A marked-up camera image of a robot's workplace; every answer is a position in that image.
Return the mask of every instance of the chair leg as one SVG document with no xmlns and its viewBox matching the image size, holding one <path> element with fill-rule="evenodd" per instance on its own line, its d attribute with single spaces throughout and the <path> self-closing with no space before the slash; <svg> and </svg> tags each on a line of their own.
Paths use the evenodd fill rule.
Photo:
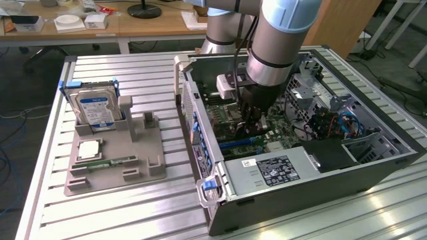
<svg viewBox="0 0 427 240">
<path fill-rule="evenodd" d="M 23 64 L 24 72 L 27 73 L 33 72 L 33 70 L 28 67 L 28 65 L 32 64 L 37 59 L 40 59 L 51 50 L 52 50 L 52 46 L 45 46 L 35 53 L 35 55 L 31 56 L 31 58 Z"/>
<path fill-rule="evenodd" d="M 59 51 L 64 56 L 69 56 L 68 52 L 60 47 L 60 46 L 45 46 L 41 48 L 35 55 L 31 56 L 31 58 L 24 62 L 23 68 L 24 72 L 28 74 L 32 74 L 35 70 L 29 67 L 29 64 L 32 64 L 36 60 L 39 60 L 51 50 Z"/>
<path fill-rule="evenodd" d="M 69 56 L 68 52 L 60 46 L 51 46 L 53 50 L 59 51 L 64 56 Z"/>
</svg>

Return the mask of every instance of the paper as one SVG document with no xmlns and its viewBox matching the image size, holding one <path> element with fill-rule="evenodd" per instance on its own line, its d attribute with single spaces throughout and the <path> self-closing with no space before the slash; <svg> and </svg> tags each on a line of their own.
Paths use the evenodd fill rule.
<svg viewBox="0 0 427 240">
<path fill-rule="evenodd" d="M 21 15 L 24 2 L 20 1 L 0 1 L 0 16 Z"/>
<path fill-rule="evenodd" d="M 206 30 L 208 28 L 207 23 L 198 22 L 195 14 L 192 12 L 182 11 L 180 15 L 190 30 Z"/>
</svg>

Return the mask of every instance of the black lamp base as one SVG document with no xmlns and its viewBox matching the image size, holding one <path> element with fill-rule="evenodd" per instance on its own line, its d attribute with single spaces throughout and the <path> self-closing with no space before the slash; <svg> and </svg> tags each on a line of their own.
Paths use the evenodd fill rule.
<svg viewBox="0 0 427 240">
<path fill-rule="evenodd" d="M 145 4 L 145 9 L 143 9 L 143 5 L 136 4 L 127 8 L 127 13 L 139 19 L 153 19 L 160 16 L 161 9 L 149 4 Z"/>
</svg>

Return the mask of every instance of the aluminum table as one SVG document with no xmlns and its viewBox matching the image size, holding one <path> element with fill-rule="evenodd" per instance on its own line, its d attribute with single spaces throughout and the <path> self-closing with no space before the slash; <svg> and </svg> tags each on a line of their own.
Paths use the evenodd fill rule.
<svg viewBox="0 0 427 240">
<path fill-rule="evenodd" d="M 316 48 L 354 85 L 427 147 L 427 130 L 338 54 Z M 427 160 L 418 160 L 368 191 L 304 209 L 216 237 L 208 236 L 204 210 L 186 152 L 173 101 L 173 57 L 192 51 L 80 56 L 65 62 L 63 81 L 120 82 L 133 99 L 135 116 L 160 119 L 167 177 L 92 193 L 64 196 L 75 114 L 56 92 L 16 239 L 284 240 L 392 239 L 427 236 Z M 324 73 L 336 94 L 347 92 Z"/>
</svg>

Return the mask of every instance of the power supply label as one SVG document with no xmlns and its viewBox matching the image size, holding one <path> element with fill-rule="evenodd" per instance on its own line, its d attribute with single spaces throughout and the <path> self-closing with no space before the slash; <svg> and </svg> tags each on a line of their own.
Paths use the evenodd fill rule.
<svg viewBox="0 0 427 240">
<path fill-rule="evenodd" d="M 300 179 L 288 156 L 279 156 L 256 162 L 260 174 L 270 187 Z"/>
</svg>

